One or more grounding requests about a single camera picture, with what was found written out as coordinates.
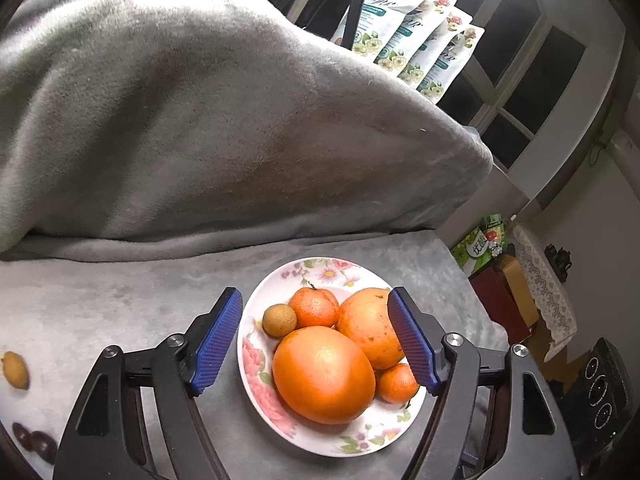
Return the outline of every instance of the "fleece blanket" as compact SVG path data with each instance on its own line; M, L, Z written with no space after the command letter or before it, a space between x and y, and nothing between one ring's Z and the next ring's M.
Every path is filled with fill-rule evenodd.
M25 0L0 37L0 132L4 259L436 228L492 164L267 0Z
M405 286L445 330L462 333L478 346L507 348L504 329L489 320L433 231L331 243L290 240L152 262L0 262L0 352L20 353L31 372L26 392L0 380L0 420L8 428L19 421L59 439L102 348L155 347L209 310L225 286L236 286L247 300L272 270L308 256L362 265L391 286ZM484 390L479 388L472 422L471 454L482 439ZM352 458L313 455L277 436L257 415L242 386L234 341L216 383L197 403L232 480L396 480L420 441L434 399L426 397L409 430L385 449ZM158 472L174 478L152 392L143 392L143 405ZM26 458L44 479L50 478L50 466L37 455L26 453Z

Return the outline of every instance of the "mandarin orange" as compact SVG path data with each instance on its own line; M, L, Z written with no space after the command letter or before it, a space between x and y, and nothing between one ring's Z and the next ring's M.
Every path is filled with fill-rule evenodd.
M404 357L402 347L386 311L389 291L364 288L340 306L338 331L362 348L374 370L384 370Z
M400 363L383 371L376 381L376 393L391 404L405 404L411 400L420 385L408 364Z
M338 320L340 304L334 294L326 288L304 286L289 300L296 313L297 328L307 326L333 326Z
M273 381L289 407L321 424L345 424L367 409L376 378L362 350L324 326L287 335L273 356Z

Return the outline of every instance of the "metal bolt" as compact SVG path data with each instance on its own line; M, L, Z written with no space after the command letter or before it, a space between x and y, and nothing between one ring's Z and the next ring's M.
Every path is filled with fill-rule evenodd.
M460 334L456 334L455 332L447 334L445 340L451 346L462 346L462 343L465 342L465 339Z
M169 346L178 347L184 344L184 336L182 334L173 334L166 339Z
M524 345L513 345L513 353L518 357L526 357L529 355L529 349Z
M118 347L111 345L111 346L107 346L107 348L105 348L102 351L102 356L106 357L107 359L111 359L112 357L115 357L116 355L118 355Z

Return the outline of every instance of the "blue gripper pad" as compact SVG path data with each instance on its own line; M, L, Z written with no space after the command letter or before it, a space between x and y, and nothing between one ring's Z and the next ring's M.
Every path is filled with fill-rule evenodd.
M191 386L198 394L216 381L241 317L242 294L234 290L196 352L196 373L191 380Z
M396 288L389 293L386 308L415 380L418 384L426 387L431 395L437 395L440 389L440 380L435 373L435 353L416 322L414 313ZM415 316L420 316L420 314L420 311L415 312Z

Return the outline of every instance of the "plate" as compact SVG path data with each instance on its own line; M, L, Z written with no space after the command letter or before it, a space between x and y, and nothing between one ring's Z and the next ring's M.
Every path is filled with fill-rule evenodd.
M420 387L408 406L376 398L357 419L339 426L317 424L290 410L276 392L271 377L271 359L278 340L263 332L260 320L269 306L287 303L310 282L318 288L328 288L340 303L363 288L391 290L370 270L338 258L304 258L274 270L251 294L240 320L238 364L242 384L264 421L295 446L333 457L373 453L409 428L420 411L425 388Z

